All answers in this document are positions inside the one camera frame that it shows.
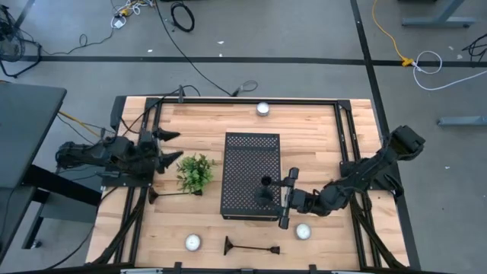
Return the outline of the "black candle stick holder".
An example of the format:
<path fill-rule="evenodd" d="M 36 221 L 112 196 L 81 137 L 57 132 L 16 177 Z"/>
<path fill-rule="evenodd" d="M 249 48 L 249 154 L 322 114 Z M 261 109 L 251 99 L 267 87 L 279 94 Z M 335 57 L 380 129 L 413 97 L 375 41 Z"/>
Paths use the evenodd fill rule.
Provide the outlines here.
<path fill-rule="evenodd" d="M 234 245 L 230 238 L 228 236 L 225 237 L 224 239 L 224 251 L 223 254 L 226 256 L 230 250 L 234 248 L 240 248 L 240 249 L 248 249 L 248 250 L 264 250 L 264 251 L 269 251 L 270 253 L 277 254 L 279 255 L 281 253 L 281 249 L 279 246 L 273 246 L 273 247 L 248 247 L 248 246 L 241 246 L 241 245 Z"/>
<path fill-rule="evenodd" d="M 201 196 L 202 191 L 197 190 L 192 193 L 165 193 L 165 194 L 159 194 L 155 191 L 153 187 L 148 189 L 148 202 L 153 205 L 155 200 L 161 196 L 180 196 L 180 195 L 194 195 L 194 196 Z"/>
<path fill-rule="evenodd" d="M 281 187 L 272 185 L 270 176 L 261 178 L 261 187 L 256 191 L 255 199 L 260 206 L 273 207 L 273 202 L 281 202 Z"/>

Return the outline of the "black floor fan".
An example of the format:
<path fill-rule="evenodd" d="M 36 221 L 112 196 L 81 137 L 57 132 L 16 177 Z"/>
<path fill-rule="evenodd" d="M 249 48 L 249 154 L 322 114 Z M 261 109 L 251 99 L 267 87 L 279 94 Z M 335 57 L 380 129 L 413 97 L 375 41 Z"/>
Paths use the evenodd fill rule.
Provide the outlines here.
<path fill-rule="evenodd" d="M 7 72 L 4 62 L 18 62 L 25 54 L 25 43 L 31 43 L 37 48 L 34 63 L 17 73 Z M 0 69 L 10 78 L 17 78 L 26 71 L 38 65 L 41 61 L 42 46 L 34 40 L 24 38 L 21 23 L 13 18 L 9 7 L 0 4 Z"/>

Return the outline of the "black box on table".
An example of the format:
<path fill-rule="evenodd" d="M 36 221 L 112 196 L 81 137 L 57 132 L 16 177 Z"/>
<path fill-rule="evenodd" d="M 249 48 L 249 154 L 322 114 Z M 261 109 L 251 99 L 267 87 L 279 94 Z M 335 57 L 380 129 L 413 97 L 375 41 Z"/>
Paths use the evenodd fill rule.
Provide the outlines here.
<path fill-rule="evenodd" d="M 113 106 L 110 112 L 110 127 L 114 131 L 118 131 L 121 116 L 126 103 L 126 96 L 117 96 L 113 102 Z"/>

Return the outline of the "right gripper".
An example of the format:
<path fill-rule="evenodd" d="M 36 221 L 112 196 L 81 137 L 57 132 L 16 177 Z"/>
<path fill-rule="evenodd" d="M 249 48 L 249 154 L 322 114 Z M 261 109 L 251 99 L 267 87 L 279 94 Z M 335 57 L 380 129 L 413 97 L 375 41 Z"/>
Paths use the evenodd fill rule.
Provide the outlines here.
<path fill-rule="evenodd" d="M 280 210 L 279 227 L 281 229 L 288 229 L 289 212 L 291 209 L 297 209 L 304 204 L 304 191 L 294 188 L 295 182 L 298 179 L 299 169 L 292 167 L 288 176 L 282 180 L 273 180 L 272 185 L 280 186 L 282 192 L 285 194 L 282 202 L 273 202 L 272 206 L 275 210 Z"/>

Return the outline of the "artificial green plant white pot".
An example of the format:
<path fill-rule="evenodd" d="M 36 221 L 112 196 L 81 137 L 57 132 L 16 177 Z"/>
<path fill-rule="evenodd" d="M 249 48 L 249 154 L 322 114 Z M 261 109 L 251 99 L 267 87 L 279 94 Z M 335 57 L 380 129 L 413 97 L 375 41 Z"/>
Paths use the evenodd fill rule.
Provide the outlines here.
<path fill-rule="evenodd" d="M 204 187 L 213 180 L 214 160 L 205 155 L 185 157 L 177 163 L 177 183 L 184 193 L 201 196 Z"/>

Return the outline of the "black perforated metal shelf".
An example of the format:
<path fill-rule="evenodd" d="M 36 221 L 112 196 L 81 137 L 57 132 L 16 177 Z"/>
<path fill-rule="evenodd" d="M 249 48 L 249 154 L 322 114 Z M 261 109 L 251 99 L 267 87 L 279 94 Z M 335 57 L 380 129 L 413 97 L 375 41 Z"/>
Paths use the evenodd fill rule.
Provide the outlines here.
<path fill-rule="evenodd" d="M 255 199 L 261 178 L 280 180 L 280 135 L 228 132 L 225 134 L 220 214 L 227 220 L 277 221 L 279 211 Z"/>

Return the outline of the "dark grey desk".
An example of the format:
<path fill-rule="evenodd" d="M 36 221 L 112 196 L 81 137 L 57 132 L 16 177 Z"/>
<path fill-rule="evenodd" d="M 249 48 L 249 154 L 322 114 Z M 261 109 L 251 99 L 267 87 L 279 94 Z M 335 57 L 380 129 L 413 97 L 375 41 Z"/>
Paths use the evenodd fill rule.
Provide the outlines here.
<path fill-rule="evenodd" d="M 33 164 L 67 94 L 64 88 L 0 84 L 0 265 L 34 197 L 50 193 L 95 206 L 101 193 Z"/>

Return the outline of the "grey table foot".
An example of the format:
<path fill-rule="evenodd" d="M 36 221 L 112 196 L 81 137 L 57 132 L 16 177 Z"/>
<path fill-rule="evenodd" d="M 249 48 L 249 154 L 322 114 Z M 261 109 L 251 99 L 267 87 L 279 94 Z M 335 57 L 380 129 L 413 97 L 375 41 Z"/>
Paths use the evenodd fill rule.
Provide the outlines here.
<path fill-rule="evenodd" d="M 439 126 L 487 126 L 487 116 L 444 116 L 438 119 Z"/>

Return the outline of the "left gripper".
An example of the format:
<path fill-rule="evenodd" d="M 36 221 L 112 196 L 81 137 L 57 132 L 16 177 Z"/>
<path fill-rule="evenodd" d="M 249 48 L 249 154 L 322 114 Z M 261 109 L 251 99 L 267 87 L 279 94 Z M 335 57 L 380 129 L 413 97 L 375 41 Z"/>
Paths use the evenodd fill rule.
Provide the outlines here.
<path fill-rule="evenodd" d="M 167 131 L 160 127 L 153 131 L 153 135 L 149 131 L 144 131 L 139 136 L 138 144 L 135 147 L 138 156 L 138 159 L 136 160 L 135 176 L 137 178 L 148 178 L 154 175 L 158 157 L 158 141 L 155 138 L 167 142 L 178 136 L 180 136 L 179 132 Z M 181 155 L 183 155 L 183 151 L 161 154 L 158 157 L 157 172 L 159 174 L 164 174 L 165 170 Z"/>

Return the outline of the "grey table leg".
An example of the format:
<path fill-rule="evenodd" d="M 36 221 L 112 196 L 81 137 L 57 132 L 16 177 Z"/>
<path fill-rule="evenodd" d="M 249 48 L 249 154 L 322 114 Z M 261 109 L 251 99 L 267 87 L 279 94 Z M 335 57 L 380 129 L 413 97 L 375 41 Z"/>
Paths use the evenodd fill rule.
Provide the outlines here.
<path fill-rule="evenodd" d="M 471 17 L 455 17 L 454 12 L 465 0 L 450 0 L 443 11 L 432 17 L 403 18 L 403 27 L 459 27 L 469 28 L 477 22 Z"/>

